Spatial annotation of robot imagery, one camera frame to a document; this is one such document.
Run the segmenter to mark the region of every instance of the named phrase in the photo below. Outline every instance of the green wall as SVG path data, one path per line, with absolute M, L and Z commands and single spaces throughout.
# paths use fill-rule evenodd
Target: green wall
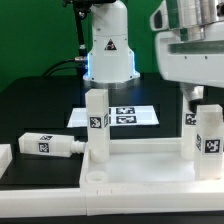
M 156 72 L 155 33 L 148 21 L 161 0 L 123 1 L 128 8 L 129 45 L 136 53 L 136 69 Z M 1 0 L 0 91 L 17 78 L 39 76 L 50 65 L 78 55 L 74 24 L 71 5 L 63 8 L 61 0 Z M 83 27 L 90 48 L 90 18 Z

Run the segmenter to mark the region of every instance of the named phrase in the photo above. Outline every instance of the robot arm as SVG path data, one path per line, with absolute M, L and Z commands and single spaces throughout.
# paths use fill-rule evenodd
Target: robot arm
M 181 82 L 188 101 L 197 85 L 224 88 L 224 1 L 164 0 L 150 18 L 164 79 Z

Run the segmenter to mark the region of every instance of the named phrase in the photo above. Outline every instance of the white rectangular block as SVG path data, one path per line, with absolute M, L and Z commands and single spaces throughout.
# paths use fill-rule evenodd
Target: white rectangular block
M 91 159 L 96 163 L 106 162 L 110 145 L 108 91 L 91 89 L 86 93 L 86 108 Z
M 196 114 L 188 108 L 188 101 L 183 95 L 183 112 L 182 112 L 182 143 L 181 156 L 183 159 L 194 160 L 196 133 Z
M 221 178 L 223 130 L 219 105 L 198 106 L 194 158 L 196 180 Z
M 10 145 L 0 145 L 0 178 L 12 161 L 12 151 Z

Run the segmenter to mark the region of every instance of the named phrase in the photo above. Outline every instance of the white plastic part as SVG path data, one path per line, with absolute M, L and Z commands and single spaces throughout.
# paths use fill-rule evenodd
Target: white plastic part
M 87 92 L 86 109 L 91 159 L 104 163 L 109 159 L 110 143 L 108 90 L 91 89 Z
M 139 78 L 134 52 L 128 46 L 127 8 L 121 1 L 91 8 L 93 47 L 88 54 L 86 81 L 124 83 Z
M 224 23 L 205 26 L 206 42 L 224 39 Z M 224 54 L 178 54 L 170 51 L 170 44 L 181 42 L 175 32 L 160 32 L 156 36 L 156 52 L 159 71 L 164 79 L 178 82 L 194 83 L 224 87 L 222 76 Z
M 74 141 L 73 136 L 25 133 L 19 138 L 21 153 L 70 157 L 72 153 L 83 153 L 85 143 Z
M 0 178 L 12 161 L 12 151 L 10 145 L 0 145 Z
M 84 153 L 85 152 L 86 143 L 80 141 L 73 141 L 71 145 L 72 153 Z
M 196 180 L 222 177 L 223 133 L 222 107 L 198 106 L 194 159 Z
M 86 215 L 85 193 L 77 189 L 0 191 L 0 217 Z
M 183 159 L 194 160 L 196 114 L 189 110 L 188 103 L 183 95 L 181 156 Z
M 160 12 L 162 16 L 162 27 L 156 28 L 155 26 L 155 15 Z M 166 1 L 162 1 L 159 8 L 150 16 L 149 19 L 150 27 L 153 31 L 162 31 L 169 29 L 168 15 L 167 15 L 167 6 Z
M 100 184 L 100 183 L 107 183 L 108 176 L 105 172 L 102 171 L 94 171 L 90 172 L 86 175 L 86 181 L 88 183 Z

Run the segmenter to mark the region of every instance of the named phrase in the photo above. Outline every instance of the black table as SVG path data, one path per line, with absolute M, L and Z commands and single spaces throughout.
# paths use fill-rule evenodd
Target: black table
M 71 158 L 43 157 L 19 153 L 18 138 L 25 132 L 73 135 L 87 141 L 86 128 L 67 128 L 72 109 L 85 107 L 85 93 L 78 76 L 27 77 L 16 80 L 0 94 L 0 144 L 11 144 L 13 161 L 0 180 L 0 190 L 79 187 L 82 155 Z M 207 88 L 205 104 L 223 103 L 224 91 Z M 111 139 L 161 138 L 181 136 L 182 94 L 179 84 L 161 79 L 159 74 L 142 75 L 138 86 L 109 90 L 110 106 L 153 105 L 159 125 L 111 127 Z M 116 215 L 10 219 L 10 223 L 205 223 L 200 213 Z

